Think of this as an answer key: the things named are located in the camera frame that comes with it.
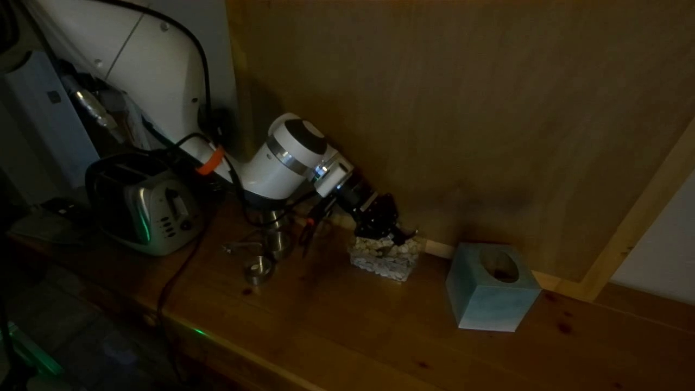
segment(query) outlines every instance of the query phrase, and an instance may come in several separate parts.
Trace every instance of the tissue box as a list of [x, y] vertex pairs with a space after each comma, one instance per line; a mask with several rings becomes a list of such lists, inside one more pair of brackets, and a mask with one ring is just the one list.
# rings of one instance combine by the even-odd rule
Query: tissue box
[[457, 327], [514, 332], [540, 286], [516, 249], [462, 243], [452, 258], [446, 293]]

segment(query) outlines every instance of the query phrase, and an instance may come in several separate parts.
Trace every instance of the wooden wall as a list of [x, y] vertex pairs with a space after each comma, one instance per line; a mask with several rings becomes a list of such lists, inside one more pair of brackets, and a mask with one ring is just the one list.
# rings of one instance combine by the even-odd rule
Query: wooden wall
[[227, 0], [227, 18], [244, 151], [296, 111], [408, 228], [518, 246], [568, 282], [695, 115], [695, 3]]

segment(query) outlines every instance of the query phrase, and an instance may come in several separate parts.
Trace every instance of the silver toaster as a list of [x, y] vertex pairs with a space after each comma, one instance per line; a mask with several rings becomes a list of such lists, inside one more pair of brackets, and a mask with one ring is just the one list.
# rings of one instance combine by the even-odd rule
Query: silver toaster
[[101, 230], [137, 251], [165, 257], [202, 230], [196, 198], [150, 153], [101, 158], [86, 170], [84, 186]]

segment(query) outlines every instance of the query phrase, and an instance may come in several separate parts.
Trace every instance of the cable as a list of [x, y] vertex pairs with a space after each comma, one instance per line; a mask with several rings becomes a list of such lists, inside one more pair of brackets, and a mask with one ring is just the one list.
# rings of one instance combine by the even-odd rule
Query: cable
[[186, 143], [189, 139], [202, 139], [202, 140], [211, 140], [204, 132], [191, 132], [191, 135], [186, 135], [186, 137], [183, 137], [183, 139], [178, 139], [175, 143], [171, 143], [168, 147], [180, 147], [183, 143]]
[[240, 208], [242, 208], [242, 219], [244, 219], [244, 224], [250, 224], [250, 226], [254, 226], [254, 228], [268, 228], [268, 226], [281, 222], [281, 219], [291, 213], [291, 208], [296, 208], [299, 202], [303, 202], [303, 199], [307, 199], [307, 195], [312, 195], [312, 193], [303, 193], [299, 199], [296, 199], [296, 202], [291, 202], [291, 203], [281, 203], [281, 213], [279, 213], [276, 219], [271, 219], [271, 222], [261, 222], [261, 224], [258, 224], [258, 222], [254, 222], [254, 219], [248, 215], [248, 210], [250, 210], [251, 206], [250, 206], [248, 199], [244, 199], [244, 188], [242, 188], [242, 182], [240, 182], [240, 176], [238, 176], [237, 168], [233, 165], [233, 161], [230, 161], [227, 157], [223, 157], [223, 161], [225, 161], [225, 165], [230, 168], [233, 182], [237, 185], [234, 188], [237, 188], [237, 198], [238, 198]]
[[199, 62], [202, 62], [202, 80], [204, 80], [204, 122], [199, 124], [199, 128], [205, 130], [205, 122], [211, 120], [211, 113], [213, 113], [213, 109], [211, 109], [211, 100], [213, 100], [211, 98], [213, 96], [211, 93], [211, 67], [209, 67], [209, 57], [205, 57], [202, 43], [197, 41], [197, 37], [186, 26], [175, 22], [173, 18], [163, 16], [163, 13], [153, 11], [153, 9], [139, 6], [139, 5], [133, 5], [133, 3], [122, 3], [122, 0], [101, 0], [101, 3], [112, 5], [112, 6], [122, 6], [122, 9], [129, 9], [129, 11], [137, 11], [137, 13], [145, 13], [145, 16], [155, 18], [155, 19], [163, 19], [163, 22], [175, 26], [180, 33], [185, 33], [193, 41], [196, 51], [197, 51]]
[[0, 3], [0, 22], [0, 51], [3, 51], [20, 41], [16, 18], [8, 3]]
[[153, 312], [153, 327], [163, 331], [163, 309], [166, 307], [166, 299], [171, 295], [171, 288], [175, 285], [175, 281], [189, 269], [189, 265], [193, 262], [197, 249], [199, 249], [199, 243], [202, 243], [202, 236], [205, 232], [209, 226], [204, 226], [193, 243], [193, 249], [186, 253], [186, 258], [180, 262], [180, 268], [173, 271], [173, 275], [165, 282], [165, 286], [158, 291], [155, 295], [155, 312]]

